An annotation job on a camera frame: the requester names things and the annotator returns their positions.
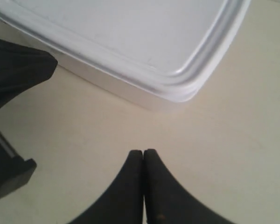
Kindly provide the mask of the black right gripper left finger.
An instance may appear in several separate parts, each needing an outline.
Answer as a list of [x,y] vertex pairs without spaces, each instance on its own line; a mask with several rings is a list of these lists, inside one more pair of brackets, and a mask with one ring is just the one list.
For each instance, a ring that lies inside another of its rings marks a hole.
[[141,224],[143,152],[132,150],[105,192],[72,224]]

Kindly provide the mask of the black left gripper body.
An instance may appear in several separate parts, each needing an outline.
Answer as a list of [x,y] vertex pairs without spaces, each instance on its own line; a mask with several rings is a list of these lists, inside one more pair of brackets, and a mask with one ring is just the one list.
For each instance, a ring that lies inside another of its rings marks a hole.
[[0,199],[26,185],[37,167],[24,160],[0,132]]

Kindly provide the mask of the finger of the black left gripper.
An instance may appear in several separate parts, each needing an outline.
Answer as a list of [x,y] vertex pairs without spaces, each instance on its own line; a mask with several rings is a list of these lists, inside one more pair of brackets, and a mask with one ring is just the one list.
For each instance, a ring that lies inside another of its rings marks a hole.
[[0,39],[0,108],[49,80],[57,65],[57,60],[46,51]]

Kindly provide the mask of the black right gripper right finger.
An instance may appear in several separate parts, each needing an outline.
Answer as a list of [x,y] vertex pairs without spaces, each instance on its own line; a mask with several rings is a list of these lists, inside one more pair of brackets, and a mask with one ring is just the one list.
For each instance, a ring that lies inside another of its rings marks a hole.
[[149,224],[230,224],[193,197],[170,173],[157,151],[144,151],[144,196]]

